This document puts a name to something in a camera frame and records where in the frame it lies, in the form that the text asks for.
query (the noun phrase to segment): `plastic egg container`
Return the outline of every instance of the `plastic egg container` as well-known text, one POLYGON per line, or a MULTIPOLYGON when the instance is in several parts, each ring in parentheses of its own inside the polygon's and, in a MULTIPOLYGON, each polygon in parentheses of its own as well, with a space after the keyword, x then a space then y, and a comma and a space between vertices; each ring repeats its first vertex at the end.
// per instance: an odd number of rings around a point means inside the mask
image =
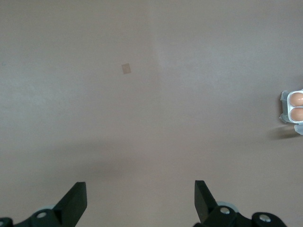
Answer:
POLYGON ((303 90, 283 91, 281 101, 283 113, 280 119, 285 123, 303 124, 303 90))

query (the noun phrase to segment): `egg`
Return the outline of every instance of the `egg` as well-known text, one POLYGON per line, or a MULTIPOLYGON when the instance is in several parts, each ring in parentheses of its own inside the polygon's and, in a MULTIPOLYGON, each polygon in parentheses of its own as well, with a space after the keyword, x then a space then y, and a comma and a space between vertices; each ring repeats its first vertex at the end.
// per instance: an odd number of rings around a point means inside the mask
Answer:
POLYGON ((295 122, 303 121, 303 108, 292 109, 290 115, 291 115, 292 120, 295 122))
POLYGON ((303 105, 303 93, 295 92, 290 96, 289 100, 290 100, 290 104, 292 106, 302 106, 303 105))

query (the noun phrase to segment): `beige floor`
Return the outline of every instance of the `beige floor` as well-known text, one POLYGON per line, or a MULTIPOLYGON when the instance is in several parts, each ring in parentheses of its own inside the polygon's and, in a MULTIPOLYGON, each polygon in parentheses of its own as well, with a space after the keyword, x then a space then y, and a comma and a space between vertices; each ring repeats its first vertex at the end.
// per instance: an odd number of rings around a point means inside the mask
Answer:
POLYGON ((190 227, 205 180, 301 227, 302 24, 301 0, 0 0, 0 216, 85 181, 79 227, 190 227))

